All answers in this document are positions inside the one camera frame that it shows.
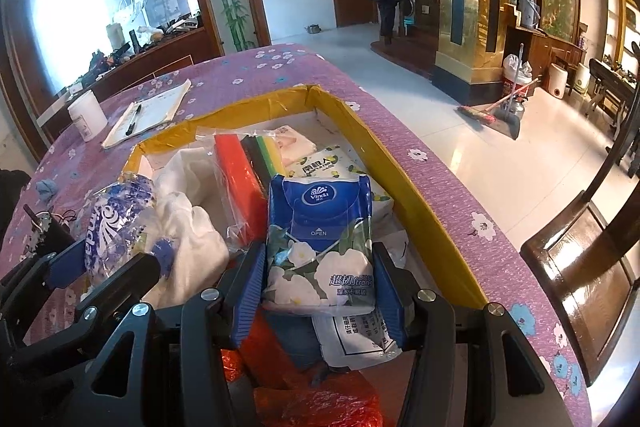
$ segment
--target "orange plastic bag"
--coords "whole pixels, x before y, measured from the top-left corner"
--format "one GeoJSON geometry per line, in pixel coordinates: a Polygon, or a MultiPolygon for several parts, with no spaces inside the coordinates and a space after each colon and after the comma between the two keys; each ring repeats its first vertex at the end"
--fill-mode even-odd
{"type": "Polygon", "coordinates": [[[237,351],[228,349],[220,349],[222,356],[222,365],[225,369],[225,380],[228,382],[236,381],[242,377],[242,359],[237,351]]]}
{"type": "Polygon", "coordinates": [[[242,361],[261,387],[305,389],[308,381],[291,362],[278,338],[258,310],[249,336],[239,349],[242,361]]]}
{"type": "Polygon", "coordinates": [[[358,372],[331,375],[316,389],[254,390],[264,427],[383,427],[380,399],[358,372]]]}

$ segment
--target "pen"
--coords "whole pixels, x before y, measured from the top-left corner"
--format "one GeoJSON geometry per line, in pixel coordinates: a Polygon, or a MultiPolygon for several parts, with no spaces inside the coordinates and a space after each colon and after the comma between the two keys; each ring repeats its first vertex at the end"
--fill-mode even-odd
{"type": "Polygon", "coordinates": [[[138,107],[136,108],[136,110],[133,113],[133,116],[131,117],[131,122],[129,123],[129,127],[127,128],[127,132],[124,134],[125,136],[131,136],[131,134],[133,133],[133,129],[136,126],[136,118],[140,114],[140,111],[142,111],[141,103],[138,104],[138,107]]]}

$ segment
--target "blue tissue packaging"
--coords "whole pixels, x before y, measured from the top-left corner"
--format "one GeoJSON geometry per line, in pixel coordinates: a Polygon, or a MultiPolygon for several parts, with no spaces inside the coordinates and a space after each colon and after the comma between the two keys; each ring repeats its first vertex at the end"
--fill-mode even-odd
{"type": "Polygon", "coordinates": [[[269,192],[268,281],[262,305],[302,315],[373,311],[368,176],[274,176],[269,192]]]}

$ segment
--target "wooden chair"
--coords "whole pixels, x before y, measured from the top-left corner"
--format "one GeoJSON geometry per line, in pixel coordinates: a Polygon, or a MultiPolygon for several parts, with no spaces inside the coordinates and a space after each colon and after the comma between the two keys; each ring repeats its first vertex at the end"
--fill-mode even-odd
{"type": "Polygon", "coordinates": [[[587,190],[520,250],[558,314],[587,385],[609,359],[640,286],[625,258],[640,239],[640,184],[608,224],[591,201],[620,154],[639,105],[636,89],[621,132],[587,190]]]}

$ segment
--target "purple tablecloth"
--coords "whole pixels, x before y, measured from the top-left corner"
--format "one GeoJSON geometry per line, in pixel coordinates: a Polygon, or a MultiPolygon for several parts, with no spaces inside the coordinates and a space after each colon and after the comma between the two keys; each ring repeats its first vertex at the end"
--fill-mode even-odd
{"type": "MultiPolygon", "coordinates": [[[[20,210],[22,205],[27,203],[34,210],[44,208],[38,201],[35,183],[46,178],[57,183],[59,192],[52,204],[58,212],[78,211],[79,219],[72,232],[76,237],[82,235],[91,211],[89,195],[112,183],[132,147],[159,128],[104,151],[100,144],[108,129],[130,102],[175,87],[187,78],[191,80],[191,89],[174,121],[188,120],[242,98],[298,84],[319,85],[347,102],[420,190],[487,297],[503,303],[520,325],[564,396],[574,425],[591,426],[590,406],[575,354],[544,292],[506,236],[417,136],[348,76],[299,44],[279,44],[216,58],[121,92],[101,104],[110,125],[89,143],[82,141],[75,127],[66,129],[50,147],[20,198],[2,245],[0,276],[20,261],[31,233],[30,221],[20,210]]],[[[71,324],[80,291],[76,285],[54,294],[27,340],[34,341],[71,324]]]]}

